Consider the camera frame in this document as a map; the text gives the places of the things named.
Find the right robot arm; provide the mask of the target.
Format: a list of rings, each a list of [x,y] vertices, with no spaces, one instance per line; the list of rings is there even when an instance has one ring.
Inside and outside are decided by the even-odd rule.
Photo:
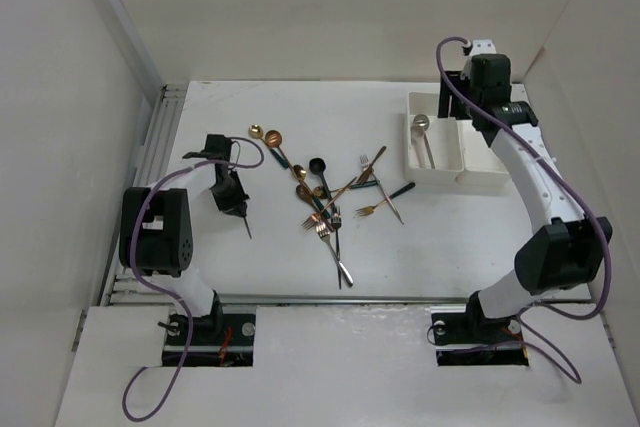
[[[612,277],[612,226],[596,216],[554,165],[525,101],[511,98],[511,62],[493,48],[469,43],[460,71],[441,73],[439,114],[467,117],[507,169],[525,205],[532,236],[498,282],[469,298],[462,318],[465,333],[477,341],[495,334],[500,322],[548,293],[592,282],[604,274],[603,309]]]

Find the rose gold fork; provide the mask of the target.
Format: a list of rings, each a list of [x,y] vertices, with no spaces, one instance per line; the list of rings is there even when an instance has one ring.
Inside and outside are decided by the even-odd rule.
[[[324,222],[326,220],[326,218],[324,217],[324,213],[326,211],[329,210],[330,207],[332,207],[335,202],[347,191],[352,187],[352,184],[356,181],[356,178],[354,178],[350,183],[348,183],[346,186],[344,186],[342,189],[340,189],[338,191],[338,193],[336,194],[336,196],[329,201],[326,205],[323,206],[323,208],[320,211],[320,214],[322,215],[322,218],[319,221],[315,221],[315,222],[309,222],[307,219],[302,223],[302,226],[305,229],[310,229],[311,227],[314,227],[318,222]]]

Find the black spoon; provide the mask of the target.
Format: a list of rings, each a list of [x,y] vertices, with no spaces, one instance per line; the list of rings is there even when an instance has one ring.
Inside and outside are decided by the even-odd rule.
[[[332,199],[331,190],[329,189],[325,179],[325,170],[326,170],[325,161],[320,157],[312,158],[309,161],[309,168],[314,175],[320,178],[325,197],[328,200],[331,200]]]

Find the black fork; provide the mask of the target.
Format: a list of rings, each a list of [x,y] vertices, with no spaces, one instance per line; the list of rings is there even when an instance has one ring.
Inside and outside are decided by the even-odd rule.
[[[335,252],[336,258],[338,260],[341,259],[340,253],[340,237],[339,237],[339,228],[342,226],[342,218],[340,208],[336,205],[332,206],[332,214],[331,214],[331,225],[335,230]]]

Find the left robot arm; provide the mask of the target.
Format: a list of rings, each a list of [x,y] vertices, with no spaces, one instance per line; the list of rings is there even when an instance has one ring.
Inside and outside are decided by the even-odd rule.
[[[146,187],[124,192],[119,234],[119,259],[136,280],[169,297],[178,308],[178,327],[201,343],[217,341],[224,320],[217,293],[190,266],[194,256],[190,202],[208,191],[219,212],[247,217],[246,194],[232,160],[238,137],[209,134],[204,148],[189,152],[196,163]]]

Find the silver knife-like utensil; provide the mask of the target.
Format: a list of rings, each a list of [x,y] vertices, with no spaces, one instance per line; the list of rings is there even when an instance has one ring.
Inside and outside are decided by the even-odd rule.
[[[252,232],[251,232],[251,229],[250,229],[250,226],[249,226],[249,222],[248,222],[248,217],[247,217],[246,213],[242,216],[242,219],[243,219],[247,234],[249,236],[249,239],[253,239]]]

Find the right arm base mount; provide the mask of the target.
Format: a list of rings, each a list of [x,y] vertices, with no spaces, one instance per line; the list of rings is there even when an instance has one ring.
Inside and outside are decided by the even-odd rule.
[[[490,320],[472,326],[463,312],[433,311],[430,332],[439,367],[528,366],[519,320]]]

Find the silver fork long handle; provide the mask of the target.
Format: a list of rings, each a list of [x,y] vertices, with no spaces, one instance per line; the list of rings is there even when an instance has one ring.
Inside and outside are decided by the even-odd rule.
[[[349,288],[351,288],[354,285],[353,277],[350,274],[350,272],[348,271],[348,269],[345,267],[345,265],[342,263],[342,261],[340,260],[338,254],[337,254],[337,250],[331,244],[331,239],[330,239],[331,231],[330,231],[330,229],[328,228],[328,226],[324,222],[320,222],[320,223],[318,223],[316,225],[315,231],[316,231],[318,237],[320,238],[320,240],[329,248],[329,251],[331,252],[331,255],[332,255],[333,259],[334,259],[334,262],[336,263],[337,270],[340,273],[340,277],[344,280],[346,285]]]

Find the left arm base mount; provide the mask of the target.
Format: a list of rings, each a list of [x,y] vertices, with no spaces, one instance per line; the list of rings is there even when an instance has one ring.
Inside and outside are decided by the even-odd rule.
[[[161,354],[163,367],[177,367],[187,340],[187,319],[172,313],[159,322],[165,331]],[[213,316],[194,319],[194,330],[185,367],[251,367],[254,360],[256,310],[219,306]]]

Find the silver spoon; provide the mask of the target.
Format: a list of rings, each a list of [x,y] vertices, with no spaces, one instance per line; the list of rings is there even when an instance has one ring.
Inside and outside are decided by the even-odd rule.
[[[410,133],[411,142],[416,152],[419,166],[431,169],[435,168],[435,160],[429,144],[427,132],[430,127],[430,120],[424,114],[417,114],[413,117]]]

